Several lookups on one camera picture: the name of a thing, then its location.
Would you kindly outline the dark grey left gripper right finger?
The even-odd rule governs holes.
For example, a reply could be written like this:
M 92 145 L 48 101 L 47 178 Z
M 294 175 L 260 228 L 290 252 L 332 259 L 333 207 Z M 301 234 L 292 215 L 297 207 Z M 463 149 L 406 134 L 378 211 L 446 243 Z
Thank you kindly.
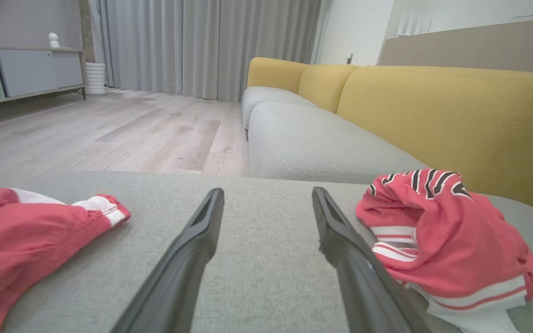
M 312 191 L 320 251 L 338 274 L 350 333 L 432 333 L 323 187 Z

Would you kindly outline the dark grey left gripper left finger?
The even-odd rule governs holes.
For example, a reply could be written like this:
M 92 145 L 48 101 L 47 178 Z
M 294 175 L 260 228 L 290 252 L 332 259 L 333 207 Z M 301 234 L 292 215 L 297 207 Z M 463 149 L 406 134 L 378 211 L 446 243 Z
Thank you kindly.
M 190 333 L 201 280 L 216 253 L 223 209 L 223 189 L 207 192 L 111 333 Z

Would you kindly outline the red jersey with striped trim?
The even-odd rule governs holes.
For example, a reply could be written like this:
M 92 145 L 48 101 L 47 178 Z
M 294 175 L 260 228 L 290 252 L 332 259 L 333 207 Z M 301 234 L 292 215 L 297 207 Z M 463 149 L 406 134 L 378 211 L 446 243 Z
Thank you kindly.
M 356 208 L 372 251 L 427 312 L 463 333 L 520 333 L 507 311 L 533 298 L 533 253 L 520 232 L 458 173 L 417 169 L 376 178 Z

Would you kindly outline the red shorts with white stripe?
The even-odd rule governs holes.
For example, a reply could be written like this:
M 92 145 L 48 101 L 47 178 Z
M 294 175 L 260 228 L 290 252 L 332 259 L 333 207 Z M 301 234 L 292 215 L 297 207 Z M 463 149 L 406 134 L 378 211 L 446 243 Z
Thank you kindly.
M 30 287 L 130 216 L 106 194 L 66 204 L 37 192 L 0 188 L 0 329 Z

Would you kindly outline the grey yellow sofa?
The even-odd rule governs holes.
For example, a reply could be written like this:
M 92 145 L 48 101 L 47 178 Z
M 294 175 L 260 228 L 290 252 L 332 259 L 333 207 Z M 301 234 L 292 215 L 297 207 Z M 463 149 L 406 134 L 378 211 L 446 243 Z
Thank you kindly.
M 223 216 L 190 333 L 350 333 L 337 271 L 320 251 L 312 191 L 325 188 L 372 249 L 376 238 L 356 215 L 371 184 L 128 172 L 80 172 L 24 186 L 1 184 L 66 204 L 106 194 L 131 216 L 30 287 L 8 312 L 0 333 L 111 333 L 213 188 L 224 191 Z M 533 207 L 483 196 L 533 253 Z M 421 294 L 396 283 L 432 333 L 463 333 L 429 314 Z M 507 313 L 520 333 L 533 333 L 533 298 Z

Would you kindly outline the grey sofa seat cushion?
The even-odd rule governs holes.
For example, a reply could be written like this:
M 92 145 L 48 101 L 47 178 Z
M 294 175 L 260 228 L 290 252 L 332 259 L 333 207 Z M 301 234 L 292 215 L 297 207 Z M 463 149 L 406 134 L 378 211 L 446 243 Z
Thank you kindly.
M 287 103 L 316 107 L 314 103 L 285 89 L 250 86 L 245 89 L 242 97 L 242 119 L 245 130 L 249 129 L 250 115 L 260 103 Z
M 370 184 L 382 175 L 427 168 L 348 120 L 304 105 L 258 104 L 248 139 L 255 179 Z

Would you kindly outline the wide yellow sofa backrest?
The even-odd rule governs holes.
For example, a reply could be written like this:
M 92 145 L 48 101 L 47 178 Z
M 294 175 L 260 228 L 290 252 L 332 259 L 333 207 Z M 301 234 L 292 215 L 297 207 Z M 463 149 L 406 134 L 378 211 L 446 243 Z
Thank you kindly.
M 533 73 L 365 66 L 336 113 L 470 191 L 533 206 Z

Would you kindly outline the small yellow sofa backrest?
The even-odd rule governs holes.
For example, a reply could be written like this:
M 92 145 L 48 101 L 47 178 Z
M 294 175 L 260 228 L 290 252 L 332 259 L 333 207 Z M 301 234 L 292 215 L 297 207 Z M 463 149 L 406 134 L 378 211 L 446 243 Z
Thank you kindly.
M 254 57 L 249 63 L 247 87 L 265 86 L 298 93 L 300 80 L 309 64 L 266 57 Z
M 337 113 L 343 87 L 361 66 L 349 64 L 309 65 L 302 73 L 298 94 L 317 107 Z

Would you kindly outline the white ribbed floor vase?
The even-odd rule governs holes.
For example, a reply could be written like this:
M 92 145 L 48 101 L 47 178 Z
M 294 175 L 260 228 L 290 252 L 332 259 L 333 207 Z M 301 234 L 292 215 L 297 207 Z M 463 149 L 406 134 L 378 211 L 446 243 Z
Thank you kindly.
M 105 63 L 86 63 L 87 86 L 86 95 L 103 96 L 106 95 L 106 66 Z

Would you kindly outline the grey pleated curtain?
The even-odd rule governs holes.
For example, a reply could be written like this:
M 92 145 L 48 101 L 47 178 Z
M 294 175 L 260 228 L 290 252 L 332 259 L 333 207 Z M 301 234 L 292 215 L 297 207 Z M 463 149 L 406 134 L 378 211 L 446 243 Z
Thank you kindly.
M 256 57 L 309 63 L 322 0 L 89 0 L 105 84 L 241 101 Z

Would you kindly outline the grey and green sideboard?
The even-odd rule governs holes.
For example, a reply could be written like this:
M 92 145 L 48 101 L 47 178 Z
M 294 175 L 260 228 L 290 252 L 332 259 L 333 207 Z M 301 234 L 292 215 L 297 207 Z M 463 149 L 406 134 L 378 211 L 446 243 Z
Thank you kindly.
M 83 50 L 0 46 L 0 103 L 65 92 L 86 99 L 86 86 Z

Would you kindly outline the beige wall panel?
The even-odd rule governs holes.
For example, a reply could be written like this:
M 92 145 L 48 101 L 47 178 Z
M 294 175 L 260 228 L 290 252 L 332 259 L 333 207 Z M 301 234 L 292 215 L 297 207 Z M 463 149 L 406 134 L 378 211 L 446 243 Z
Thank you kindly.
M 391 38 L 379 64 L 533 73 L 533 20 Z

